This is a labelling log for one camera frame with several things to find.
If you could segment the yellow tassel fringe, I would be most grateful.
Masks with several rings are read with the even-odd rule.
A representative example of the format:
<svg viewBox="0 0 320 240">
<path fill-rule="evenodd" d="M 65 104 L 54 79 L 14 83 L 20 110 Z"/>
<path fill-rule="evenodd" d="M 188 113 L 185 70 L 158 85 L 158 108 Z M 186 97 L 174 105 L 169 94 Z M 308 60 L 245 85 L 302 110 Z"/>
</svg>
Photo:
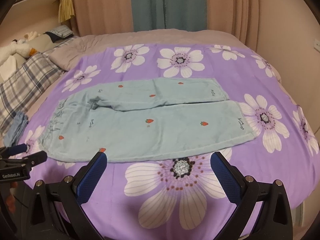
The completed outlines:
<svg viewBox="0 0 320 240">
<path fill-rule="evenodd" d="M 67 20 L 70 20 L 73 16 L 75 16 L 73 0 L 60 0 L 58 22 L 59 23 L 65 22 Z"/>
</svg>

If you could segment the teal curtain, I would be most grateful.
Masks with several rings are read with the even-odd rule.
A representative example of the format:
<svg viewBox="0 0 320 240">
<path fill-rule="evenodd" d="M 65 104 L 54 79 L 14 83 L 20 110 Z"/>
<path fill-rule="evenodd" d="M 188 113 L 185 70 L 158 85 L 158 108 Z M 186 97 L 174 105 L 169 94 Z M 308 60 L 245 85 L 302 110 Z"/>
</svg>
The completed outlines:
<svg viewBox="0 0 320 240">
<path fill-rule="evenodd" d="M 134 31 L 207 29 L 207 0 L 131 0 Z"/>
</svg>

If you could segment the white wall socket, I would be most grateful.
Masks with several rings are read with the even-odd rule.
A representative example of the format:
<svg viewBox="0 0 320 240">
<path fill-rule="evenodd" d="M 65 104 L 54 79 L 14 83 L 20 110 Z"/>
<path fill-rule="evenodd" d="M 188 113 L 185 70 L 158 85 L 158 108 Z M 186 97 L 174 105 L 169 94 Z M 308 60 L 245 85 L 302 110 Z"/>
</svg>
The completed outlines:
<svg viewBox="0 0 320 240">
<path fill-rule="evenodd" d="M 317 39 L 314 39 L 313 47 L 315 50 L 320 51 L 320 41 Z"/>
</svg>

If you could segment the light blue strawberry pants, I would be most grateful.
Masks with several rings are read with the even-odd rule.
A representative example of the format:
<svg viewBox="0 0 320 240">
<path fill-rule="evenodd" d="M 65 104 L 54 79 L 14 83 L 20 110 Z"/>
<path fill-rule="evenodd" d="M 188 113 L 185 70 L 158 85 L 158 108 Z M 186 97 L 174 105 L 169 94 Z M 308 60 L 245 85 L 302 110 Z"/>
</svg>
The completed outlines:
<svg viewBox="0 0 320 240">
<path fill-rule="evenodd" d="M 59 101 L 38 138 L 48 157 L 112 163 L 210 153 L 256 138 L 240 105 L 215 79 L 101 83 Z"/>
</svg>

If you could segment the small plaid pillow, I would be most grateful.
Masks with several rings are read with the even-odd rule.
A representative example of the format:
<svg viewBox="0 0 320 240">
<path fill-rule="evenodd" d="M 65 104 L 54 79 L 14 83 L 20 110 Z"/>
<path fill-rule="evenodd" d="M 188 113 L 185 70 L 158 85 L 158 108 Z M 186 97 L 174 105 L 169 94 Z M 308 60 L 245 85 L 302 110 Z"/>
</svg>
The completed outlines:
<svg viewBox="0 0 320 240">
<path fill-rule="evenodd" d="M 63 40 L 74 35 L 72 30 L 69 29 L 66 25 L 60 25 L 52 30 L 45 32 L 45 34 L 50 37 L 52 42 Z"/>
</svg>

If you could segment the pink beige curtain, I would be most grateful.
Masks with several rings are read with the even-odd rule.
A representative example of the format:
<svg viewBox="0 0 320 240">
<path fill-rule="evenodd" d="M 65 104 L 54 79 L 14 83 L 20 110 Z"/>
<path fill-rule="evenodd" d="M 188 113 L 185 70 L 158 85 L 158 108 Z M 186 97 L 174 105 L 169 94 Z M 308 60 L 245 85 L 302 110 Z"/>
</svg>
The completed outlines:
<svg viewBox="0 0 320 240">
<path fill-rule="evenodd" d="M 134 31 L 131 0 L 73 0 L 73 29 L 82 35 Z M 259 0 L 207 0 L 207 29 L 232 34 L 256 49 Z"/>
</svg>

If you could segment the white plush toy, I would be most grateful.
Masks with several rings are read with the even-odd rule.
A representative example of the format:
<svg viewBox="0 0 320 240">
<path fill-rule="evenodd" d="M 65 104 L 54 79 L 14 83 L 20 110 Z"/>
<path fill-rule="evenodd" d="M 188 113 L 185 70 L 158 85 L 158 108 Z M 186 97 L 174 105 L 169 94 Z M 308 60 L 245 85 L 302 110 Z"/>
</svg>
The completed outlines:
<svg viewBox="0 0 320 240">
<path fill-rule="evenodd" d="M 36 31 L 26 33 L 20 40 L 13 40 L 9 45 L 1 47 L 1 83 L 6 81 L 17 70 L 17 59 L 15 54 L 20 55 L 24 59 L 28 59 L 37 53 L 28 42 L 39 37 Z"/>
</svg>

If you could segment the folded blue denim cloth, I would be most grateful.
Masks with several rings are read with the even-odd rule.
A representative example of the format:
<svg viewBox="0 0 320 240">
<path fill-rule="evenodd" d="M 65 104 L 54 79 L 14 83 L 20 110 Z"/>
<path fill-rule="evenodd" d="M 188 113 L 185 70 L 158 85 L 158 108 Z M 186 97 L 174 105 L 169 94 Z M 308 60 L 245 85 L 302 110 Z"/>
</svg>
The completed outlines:
<svg viewBox="0 0 320 240">
<path fill-rule="evenodd" d="M 8 129 L 7 133 L 3 138 L 3 144 L 5 147 L 11 147 L 11 146 L 17 145 L 28 122 L 29 122 L 28 116 L 24 112 L 18 112 L 16 114 L 10 128 Z"/>
</svg>

